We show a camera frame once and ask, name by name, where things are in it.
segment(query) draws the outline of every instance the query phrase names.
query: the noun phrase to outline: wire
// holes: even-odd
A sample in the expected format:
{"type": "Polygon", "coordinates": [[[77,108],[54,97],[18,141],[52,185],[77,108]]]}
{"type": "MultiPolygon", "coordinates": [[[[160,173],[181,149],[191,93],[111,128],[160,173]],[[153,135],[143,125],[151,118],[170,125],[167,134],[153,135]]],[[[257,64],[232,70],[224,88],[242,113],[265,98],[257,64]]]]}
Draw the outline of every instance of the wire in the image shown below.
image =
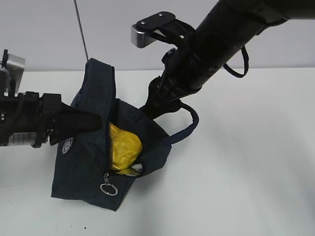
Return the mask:
{"type": "Polygon", "coordinates": [[[75,12],[77,14],[77,19],[78,19],[78,24],[79,24],[79,28],[80,28],[81,39],[82,39],[82,43],[83,43],[83,47],[84,47],[85,57],[86,57],[86,59],[88,61],[89,60],[88,50],[87,50],[87,46],[85,44],[85,39],[84,39],[84,35],[83,35],[83,30],[82,30],[82,25],[81,25],[81,20],[80,20],[78,5],[77,5],[77,0],[73,0],[73,2],[74,2],[75,12]]]}

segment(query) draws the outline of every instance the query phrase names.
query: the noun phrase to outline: zipper pull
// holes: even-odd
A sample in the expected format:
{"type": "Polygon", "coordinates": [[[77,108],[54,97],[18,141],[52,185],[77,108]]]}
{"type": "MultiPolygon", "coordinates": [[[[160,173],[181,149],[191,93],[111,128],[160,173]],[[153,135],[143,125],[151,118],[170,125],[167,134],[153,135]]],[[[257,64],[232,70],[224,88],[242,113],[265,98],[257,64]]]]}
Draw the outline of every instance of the zipper pull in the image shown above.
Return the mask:
{"type": "Polygon", "coordinates": [[[99,187],[102,190],[103,193],[105,193],[108,196],[116,196],[118,194],[118,189],[116,186],[112,185],[109,180],[109,173],[104,174],[104,181],[105,183],[101,184],[99,187]]]}

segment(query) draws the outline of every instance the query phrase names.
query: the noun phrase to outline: white table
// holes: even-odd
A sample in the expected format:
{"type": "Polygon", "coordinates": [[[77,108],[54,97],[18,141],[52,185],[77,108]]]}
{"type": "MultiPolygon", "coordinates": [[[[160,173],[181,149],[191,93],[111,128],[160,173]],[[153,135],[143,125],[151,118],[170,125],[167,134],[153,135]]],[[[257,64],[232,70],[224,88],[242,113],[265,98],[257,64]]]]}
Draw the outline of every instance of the white table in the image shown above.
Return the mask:
{"type": "MultiPolygon", "coordinates": [[[[117,97],[143,105],[159,74],[116,72],[117,97]]],[[[220,71],[184,99],[199,113],[196,131],[117,212],[50,198],[56,147],[0,148],[0,235],[315,235],[314,74],[252,69],[239,80],[220,71]]],[[[21,91],[61,93],[69,104],[83,75],[28,72],[21,91]]],[[[184,111],[157,121],[169,134],[191,122],[184,111]]]]}

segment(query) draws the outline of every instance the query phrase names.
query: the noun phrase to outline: bag handle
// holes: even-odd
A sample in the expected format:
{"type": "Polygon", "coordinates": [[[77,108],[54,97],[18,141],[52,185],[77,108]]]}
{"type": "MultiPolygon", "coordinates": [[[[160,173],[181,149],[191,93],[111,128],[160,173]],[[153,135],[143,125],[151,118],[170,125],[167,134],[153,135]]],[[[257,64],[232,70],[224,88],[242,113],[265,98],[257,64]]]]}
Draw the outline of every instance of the bag handle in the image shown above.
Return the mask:
{"type": "Polygon", "coordinates": [[[197,112],[190,107],[189,105],[185,104],[185,103],[181,103],[180,104],[181,108],[185,109],[186,111],[190,112],[191,117],[192,117],[192,124],[190,126],[188,126],[186,129],[173,134],[172,136],[165,138],[165,142],[166,145],[170,146],[172,144],[178,143],[182,140],[184,140],[185,138],[187,138],[190,134],[192,134],[192,132],[194,131],[194,129],[198,126],[199,123],[199,116],[197,114],[197,112]]]}

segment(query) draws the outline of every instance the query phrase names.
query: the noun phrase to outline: white surface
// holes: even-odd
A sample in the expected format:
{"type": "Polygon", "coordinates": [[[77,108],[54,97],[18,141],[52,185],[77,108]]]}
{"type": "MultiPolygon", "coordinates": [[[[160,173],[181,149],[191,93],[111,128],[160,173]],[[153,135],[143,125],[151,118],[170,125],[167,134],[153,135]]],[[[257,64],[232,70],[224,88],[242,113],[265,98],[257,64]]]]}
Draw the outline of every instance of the white surface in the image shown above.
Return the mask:
{"type": "MultiPolygon", "coordinates": [[[[116,72],[117,97],[141,106],[158,74],[116,72]]],[[[196,131],[117,212],[50,198],[56,147],[0,148],[0,235],[315,235],[314,74],[256,69],[238,80],[220,71],[185,99],[199,113],[196,131]]],[[[26,73],[21,90],[61,92],[70,103],[82,80],[26,73]]],[[[158,119],[170,134],[190,122],[182,111],[158,119]]]]}
{"type": "MultiPolygon", "coordinates": [[[[197,27],[217,0],[78,0],[90,57],[118,70],[162,68],[171,48],[156,42],[137,49],[130,42],[130,26],[159,11],[197,27]]],[[[27,59],[28,71],[84,69],[73,0],[6,0],[1,2],[0,51],[27,59]]],[[[252,68],[314,67],[315,22],[291,21],[270,28],[248,44],[252,68]]],[[[243,67],[240,56],[230,65],[243,67]]]]}

